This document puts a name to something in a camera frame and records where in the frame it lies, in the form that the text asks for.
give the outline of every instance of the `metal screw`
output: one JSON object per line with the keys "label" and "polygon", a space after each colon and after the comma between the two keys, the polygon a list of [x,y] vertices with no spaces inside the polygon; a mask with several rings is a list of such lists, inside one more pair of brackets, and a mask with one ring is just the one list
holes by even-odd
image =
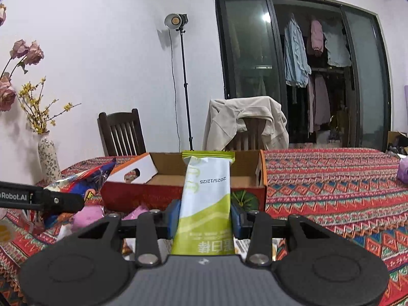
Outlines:
{"label": "metal screw", "polygon": [[256,265],[263,265],[269,262],[269,257],[264,254],[256,253],[249,257],[249,261]]}
{"label": "metal screw", "polygon": [[139,257],[137,258],[137,260],[141,263],[141,264],[147,264],[147,265],[153,265],[155,264],[159,258],[157,256],[155,256],[154,254],[151,253],[144,253],[142,255],[139,255]]}

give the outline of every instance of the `pink rose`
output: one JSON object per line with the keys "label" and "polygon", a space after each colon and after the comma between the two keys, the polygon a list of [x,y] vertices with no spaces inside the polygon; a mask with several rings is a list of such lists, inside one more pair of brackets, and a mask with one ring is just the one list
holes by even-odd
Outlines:
{"label": "pink rose", "polygon": [[0,26],[3,25],[5,20],[6,20],[6,6],[0,3]]}
{"label": "pink rose", "polygon": [[12,59],[16,57],[21,59],[24,55],[28,53],[30,48],[25,44],[23,39],[14,43],[13,49],[10,51],[10,56]]}
{"label": "pink rose", "polygon": [[0,79],[0,111],[8,112],[15,99],[16,91],[11,86],[9,73],[5,72]]}
{"label": "pink rose", "polygon": [[30,46],[30,50],[28,51],[27,57],[24,59],[24,65],[31,65],[31,64],[38,64],[40,60],[44,58],[44,53],[42,52],[40,46],[38,46],[36,41]]}

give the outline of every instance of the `purple bag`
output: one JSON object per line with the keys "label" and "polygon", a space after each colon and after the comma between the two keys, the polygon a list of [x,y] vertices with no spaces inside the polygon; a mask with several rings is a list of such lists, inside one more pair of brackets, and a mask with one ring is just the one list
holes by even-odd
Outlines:
{"label": "purple bag", "polygon": [[399,161],[397,178],[404,184],[408,184],[408,157]]}

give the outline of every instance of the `blue shirt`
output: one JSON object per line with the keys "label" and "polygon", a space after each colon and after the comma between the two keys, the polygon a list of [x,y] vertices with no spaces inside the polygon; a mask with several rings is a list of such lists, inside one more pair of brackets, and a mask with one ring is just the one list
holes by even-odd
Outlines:
{"label": "blue shirt", "polygon": [[306,49],[302,32],[291,15],[288,25],[285,27],[285,78],[290,86],[306,87],[309,75],[312,73],[307,64]]}

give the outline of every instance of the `hanging clothes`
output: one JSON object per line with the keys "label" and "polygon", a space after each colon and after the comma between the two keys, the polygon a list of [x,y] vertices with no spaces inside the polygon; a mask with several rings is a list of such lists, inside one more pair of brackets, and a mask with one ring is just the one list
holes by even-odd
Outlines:
{"label": "hanging clothes", "polygon": [[264,77],[260,76],[259,84],[257,87],[255,87],[254,92],[255,92],[256,97],[266,96],[266,87],[265,87]]}
{"label": "hanging clothes", "polygon": [[336,21],[333,25],[322,22],[326,37],[325,46],[328,54],[328,64],[335,67],[350,67],[350,52],[347,49],[347,39],[343,34],[343,25]]}
{"label": "hanging clothes", "polygon": [[307,53],[309,55],[321,56],[324,48],[324,37],[322,25],[317,19],[311,21],[310,36],[307,39]]}
{"label": "hanging clothes", "polygon": [[327,93],[326,83],[321,74],[318,74],[315,77],[315,98],[316,107],[314,124],[318,127],[314,127],[314,130],[317,131],[320,129],[320,125],[329,123],[331,119],[329,95]]}
{"label": "hanging clothes", "polygon": [[313,77],[309,76],[309,83],[307,85],[308,101],[309,101],[309,133],[314,132],[314,116],[315,116],[315,84]]}
{"label": "hanging clothes", "polygon": [[291,14],[285,27],[285,77],[290,86],[306,87],[312,73],[307,64],[306,49],[302,32]]}

